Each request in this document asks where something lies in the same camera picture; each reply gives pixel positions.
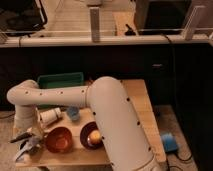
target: brown bowl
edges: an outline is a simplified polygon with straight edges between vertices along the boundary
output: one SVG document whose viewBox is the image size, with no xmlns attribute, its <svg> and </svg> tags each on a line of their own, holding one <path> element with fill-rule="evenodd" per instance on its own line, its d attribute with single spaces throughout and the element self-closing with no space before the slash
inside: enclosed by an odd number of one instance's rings
<svg viewBox="0 0 213 171">
<path fill-rule="evenodd" d="M 66 153 L 72 147 L 72 133 L 66 127 L 57 127 L 45 138 L 47 150 L 52 153 Z"/>
</svg>

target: desk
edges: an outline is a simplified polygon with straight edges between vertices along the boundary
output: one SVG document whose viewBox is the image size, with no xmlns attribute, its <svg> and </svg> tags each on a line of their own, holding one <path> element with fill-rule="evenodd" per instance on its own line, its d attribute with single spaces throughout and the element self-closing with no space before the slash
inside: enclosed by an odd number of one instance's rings
<svg viewBox="0 0 213 171">
<path fill-rule="evenodd" d="M 144 80 L 123 80 L 133 105 L 139 115 L 142 126 L 147 135 L 148 141 L 151 144 L 153 152 L 156 155 L 159 163 L 166 161 L 166 155 L 161 143 L 159 131 L 157 128 L 156 120 L 152 111 L 152 106 L 149 100 L 147 89 Z M 104 165 L 109 164 L 109 159 L 104 148 L 98 150 L 87 150 L 83 148 L 80 143 L 79 135 L 82 127 L 93 121 L 93 115 L 90 109 L 80 110 L 80 122 L 73 123 L 70 121 L 65 112 L 63 112 L 63 119 L 53 125 L 50 129 L 58 126 L 67 126 L 73 134 L 74 148 L 67 154 L 53 154 L 45 148 L 40 149 L 34 156 L 31 157 L 30 162 L 16 163 L 17 167 L 23 166 L 59 166 L 59 165 Z"/>
<path fill-rule="evenodd" d="M 138 35 L 134 24 L 134 12 L 114 12 L 113 16 L 115 19 L 117 36 L 125 36 L 125 32 L 127 31 L 126 24 L 128 24 L 134 30 L 136 35 Z"/>
</svg>

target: orange bowl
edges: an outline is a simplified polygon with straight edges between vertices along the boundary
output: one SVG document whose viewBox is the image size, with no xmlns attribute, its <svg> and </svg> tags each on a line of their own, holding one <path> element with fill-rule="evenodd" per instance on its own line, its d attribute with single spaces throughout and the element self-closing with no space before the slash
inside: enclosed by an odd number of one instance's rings
<svg viewBox="0 0 213 171">
<path fill-rule="evenodd" d="M 52 153 L 66 153 L 72 147 L 72 133 L 66 127 L 57 127 L 45 138 L 47 150 Z"/>
</svg>

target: white cup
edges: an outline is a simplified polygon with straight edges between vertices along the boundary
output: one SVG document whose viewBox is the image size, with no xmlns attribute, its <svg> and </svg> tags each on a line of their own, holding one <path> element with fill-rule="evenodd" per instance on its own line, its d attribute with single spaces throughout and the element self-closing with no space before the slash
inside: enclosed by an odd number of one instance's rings
<svg viewBox="0 0 213 171">
<path fill-rule="evenodd" d="M 47 126 L 62 117 L 60 108 L 51 109 L 40 113 L 40 119 L 44 126 Z"/>
</svg>

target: cup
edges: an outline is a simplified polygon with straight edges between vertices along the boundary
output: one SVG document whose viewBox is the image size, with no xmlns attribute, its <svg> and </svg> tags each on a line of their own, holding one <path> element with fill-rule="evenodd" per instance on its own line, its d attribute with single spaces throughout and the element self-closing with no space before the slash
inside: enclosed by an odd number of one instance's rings
<svg viewBox="0 0 213 171">
<path fill-rule="evenodd" d="M 40 113 L 40 120 L 44 126 L 47 126 L 62 117 L 60 108 L 51 109 Z"/>
<path fill-rule="evenodd" d="M 72 121 L 78 121 L 80 119 L 79 109 L 77 107 L 70 106 L 67 108 L 67 115 Z"/>
</svg>

